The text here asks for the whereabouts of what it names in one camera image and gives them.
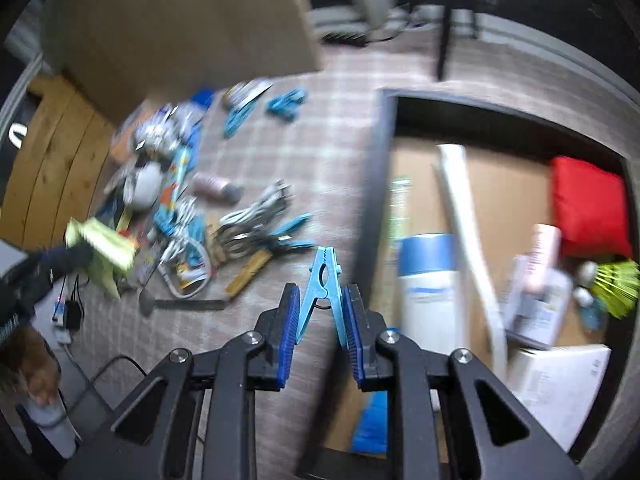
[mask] white bottle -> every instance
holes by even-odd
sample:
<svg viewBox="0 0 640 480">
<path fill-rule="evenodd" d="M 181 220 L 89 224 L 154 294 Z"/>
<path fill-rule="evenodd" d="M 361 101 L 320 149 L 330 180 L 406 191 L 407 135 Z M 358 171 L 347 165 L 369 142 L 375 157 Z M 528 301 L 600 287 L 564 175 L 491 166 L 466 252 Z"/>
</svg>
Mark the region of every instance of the white bottle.
<svg viewBox="0 0 640 480">
<path fill-rule="evenodd" d="M 402 289 L 400 332 L 423 350 L 449 355 L 466 346 L 466 309 L 451 234 L 405 238 L 398 256 Z M 431 391 L 435 410 L 440 403 Z"/>
</svg>

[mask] white box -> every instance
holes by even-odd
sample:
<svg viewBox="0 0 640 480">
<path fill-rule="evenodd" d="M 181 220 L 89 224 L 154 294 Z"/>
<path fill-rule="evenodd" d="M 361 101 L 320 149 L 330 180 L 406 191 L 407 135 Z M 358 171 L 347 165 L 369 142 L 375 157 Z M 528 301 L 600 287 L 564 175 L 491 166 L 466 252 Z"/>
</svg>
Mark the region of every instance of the white box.
<svg viewBox="0 0 640 480">
<path fill-rule="evenodd" d="M 589 414 L 610 352 L 597 344 L 519 350 L 511 361 L 508 388 L 565 451 Z"/>
</svg>

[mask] black cable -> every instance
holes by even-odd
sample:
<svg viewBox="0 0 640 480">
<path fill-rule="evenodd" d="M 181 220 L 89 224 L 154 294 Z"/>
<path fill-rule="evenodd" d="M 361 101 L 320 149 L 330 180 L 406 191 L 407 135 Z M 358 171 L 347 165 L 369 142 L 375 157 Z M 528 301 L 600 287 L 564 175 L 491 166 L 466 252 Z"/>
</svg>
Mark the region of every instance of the black cable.
<svg viewBox="0 0 640 480">
<path fill-rule="evenodd" d="M 109 403 L 104 399 L 103 396 L 101 396 L 101 394 L 98 392 L 98 390 L 95 389 L 95 385 L 91 384 L 91 379 L 89 377 L 87 377 L 87 374 L 84 373 L 84 370 L 82 370 L 82 367 L 80 366 L 80 363 L 78 361 L 76 361 L 76 358 L 73 356 L 73 354 L 69 350 L 68 345 L 60 345 L 60 346 L 62 346 L 63 350 L 65 351 L 66 357 L 71 361 L 71 364 L 73 366 L 75 366 L 76 370 L 78 370 L 78 372 L 80 372 L 80 375 L 82 375 L 82 378 L 84 379 L 85 385 L 86 386 L 90 386 L 91 390 L 96 395 L 96 397 L 98 397 L 98 399 L 100 399 L 100 402 L 105 407 L 105 409 L 108 410 L 108 412 L 113 413 L 113 410 L 111 409 L 111 406 L 109 405 Z"/>
<path fill-rule="evenodd" d="M 97 381 L 101 377 L 101 375 L 103 375 L 113 364 L 115 364 L 117 361 L 121 361 L 122 359 L 124 359 L 125 361 L 129 361 L 131 364 L 133 364 L 140 371 L 141 374 L 143 374 L 146 377 L 146 372 L 144 371 L 142 366 L 140 366 L 133 358 L 129 357 L 128 355 L 124 355 L 124 354 L 116 355 L 116 357 L 111 358 L 107 363 L 105 363 L 102 366 L 102 368 L 100 368 L 98 370 L 98 372 L 94 375 L 94 377 L 89 381 L 89 384 L 86 386 L 86 388 L 84 390 L 82 390 L 82 392 L 80 392 L 80 395 L 76 399 L 76 402 L 74 402 L 71 405 L 71 407 L 68 410 L 66 410 L 65 413 L 60 415 L 53 422 L 48 422 L 47 424 L 38 424 L 36 422 L 36 425 L 39 426 L 40 428 L 47 429 L 47 428 L 55 428 L 57 425 L 61 424 L 64 420 L 66 420 L 68 418 L 68 416 L 73 412 L 73 410 L 75 410 L 80 405 L 80 401 L 82 400 L 82 398 L 90 390 L 92 390 L 94 388 L 95 381 Z"/>
<path fill-rule="evenodd" d="M 80 312 L 81 312 L 81 320 L 84 319 L 84 303 L 82 302 L 82 298 L 80 297 L 80 275 L 77 274 L 76 275 L 76 281 L 74 282 L 74 291 L 72 294 L 72 297 L 74 299 L 78 299 L 78 305 L 80 305 Z"/>
<path fill-rule="evenodd" d="M 373 41 L 368 41 L 367 43 L 383 43 L 385 41 L 391 41 L 394 40 L 395 38 L 397 38 L 398 36 L 400 36 L 400 34 L 402 34 L 404 31 L 406 31 L 409 28 L 409 25 L 411 25 L 411 21 L 412 21 L 412 6 L 411 4 L 407 3 L 407 4 L 402 4 L 401 6 L 399 6 L 400 8 L 404 7 L 404 6 L 409 6 L 409 9 L 407 11 L 407 18 L 406 18 L 406 23 L 400 27 L 395 34 L 393 34 L 392 36 L 389 36 L 388 38 L 383 38 L 382 40 L 373 40 Z"/>
<path fill-rule="evenodd" d="M 58 298 L 58 300 L 62 300 L 62 295 L 65 293 L 65 283 L 66 283 L 66 274 L 65 277 L 62 278 L 62 286 L 60 287 L 60 297 Z M 55 321 L 56 319 L 56 314 L 58 313 L 58 309 L 60 307 L 60 303 L 62 301 L 56 301 L 56 309 L 53 311 L 53 316 L 51 316 L 51 320 Z"/>
</svg>

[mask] black chair leg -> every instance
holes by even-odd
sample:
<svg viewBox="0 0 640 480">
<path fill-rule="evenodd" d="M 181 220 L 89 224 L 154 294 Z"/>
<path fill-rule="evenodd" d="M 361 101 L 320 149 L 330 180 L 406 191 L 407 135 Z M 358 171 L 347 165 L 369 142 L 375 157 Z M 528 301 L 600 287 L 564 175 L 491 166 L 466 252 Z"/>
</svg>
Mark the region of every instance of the black chair leg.
<svg viewBox="0 0 640 480">
<path fill-rule="evenodd" d="M 471 9 L 471 37 L 474 40 L 478 39 L 478 14 Z"/>
<path fill-rule="evenodd" d="M 451 35 L 451 6 L 444 7 L 442 16 L 442 31 L 440 33 L 440 52 L 438 54 L 438 66 L 436 69 L 436 79 L 444 80 L 444 65 L 447 61 L 447 49 L 449 48 L 449 38 Z"/>
</svg>

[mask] white tube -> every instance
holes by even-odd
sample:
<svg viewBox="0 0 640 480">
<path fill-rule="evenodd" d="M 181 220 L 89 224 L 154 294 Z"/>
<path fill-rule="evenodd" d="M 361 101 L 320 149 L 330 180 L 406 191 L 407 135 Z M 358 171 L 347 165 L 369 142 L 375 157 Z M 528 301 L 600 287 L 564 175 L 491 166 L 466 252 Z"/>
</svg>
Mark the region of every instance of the white tube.
<svg viewBox="0 0 640 480">
<path fill-rule="evenodd" d="M 438 149 L 443 188 L 448 195 L 448 200 L 445 202 L 450 206 L 450 218 L 455 224 L 466 266 L 473 276 L 482 303 L 491 340 L 494 374 L 504 382 L 507 376 L 507 341 L 494 285 L 482 255 L 478 223 L 466 169 L 465 148 L 459 144 L 441 144 Z"/>
</svg>

